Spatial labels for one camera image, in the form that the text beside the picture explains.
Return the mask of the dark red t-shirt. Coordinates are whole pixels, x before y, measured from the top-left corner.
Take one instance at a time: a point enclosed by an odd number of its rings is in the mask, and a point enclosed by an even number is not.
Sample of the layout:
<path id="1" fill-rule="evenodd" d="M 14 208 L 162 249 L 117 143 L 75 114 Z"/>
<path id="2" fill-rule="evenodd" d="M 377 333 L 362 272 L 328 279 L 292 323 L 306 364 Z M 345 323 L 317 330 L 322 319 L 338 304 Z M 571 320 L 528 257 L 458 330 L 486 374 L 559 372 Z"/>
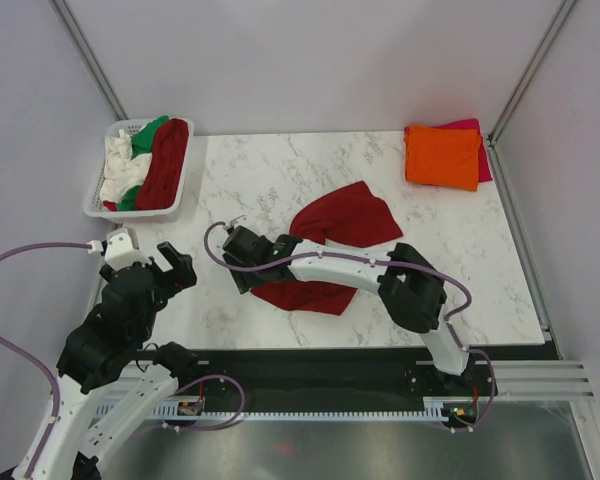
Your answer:
<path id="1" fill-rule="evenodd" d="M 403 236 L 387 203 L 374 196 L 364 181 L 334 190 L 304 207 L 293 218 L 289 233 L 322 245 L 332 241 L 358 248 Z M 285 311 L 339 316 L 356 290 L 325 282 L 283 281 L 255 287 L 251 293 Z"/>

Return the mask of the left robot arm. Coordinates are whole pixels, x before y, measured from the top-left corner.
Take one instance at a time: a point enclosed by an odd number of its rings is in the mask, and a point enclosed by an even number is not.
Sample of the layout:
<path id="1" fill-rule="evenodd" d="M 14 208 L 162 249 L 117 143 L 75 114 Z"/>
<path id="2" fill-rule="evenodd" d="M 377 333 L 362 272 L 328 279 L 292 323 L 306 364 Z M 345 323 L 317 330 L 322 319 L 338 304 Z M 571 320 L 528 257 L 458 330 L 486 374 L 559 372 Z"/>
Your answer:
<path id="1" fill-rule="evenodd" d="M 158 312 L 193 287 L 197 276 L 191 256 L 168 241 L 157 246 L 170 266 L 162 270 L 139 248 L 131 228 L 83 247 L 104 260 L 101 300 L 66 338 L 56 369 L 42 370 L 51 385 L 44 420 L 24 458 L 0 473 L 2 479 L 98 479 L 159 403 L 198 385 L 200 371 L 191 363 L 193 354 L 171 342 L 157 349 L 153 363 L 109 413 L 95 417 L 123 370 L 150 339 Z"/>

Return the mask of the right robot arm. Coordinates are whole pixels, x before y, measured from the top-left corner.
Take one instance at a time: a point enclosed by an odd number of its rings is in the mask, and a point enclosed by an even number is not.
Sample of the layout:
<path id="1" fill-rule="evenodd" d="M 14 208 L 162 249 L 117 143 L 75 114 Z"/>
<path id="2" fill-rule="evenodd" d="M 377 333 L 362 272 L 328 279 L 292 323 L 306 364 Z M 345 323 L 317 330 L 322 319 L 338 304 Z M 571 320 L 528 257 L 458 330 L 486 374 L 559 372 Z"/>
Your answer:
<path id="1" fill-rule="evenodd" d="M 231 271 L 242 293 L 256 286 L 294 282 L 323 282 L 374 294 L 394 324 L 420 336 L 438 370 L 440 386 L 463 392 L 474 381 L 468 348 L 449 318 L 472 301 L 467 287 L 436 270 L 412 246 L 398 243 L 389 252 L 320 245 L 308 239 L 281 235 L 275 241 L 244 226 L 228 227 L 222 255 L 216 256 L 205 234 L 212 260 Z"/>

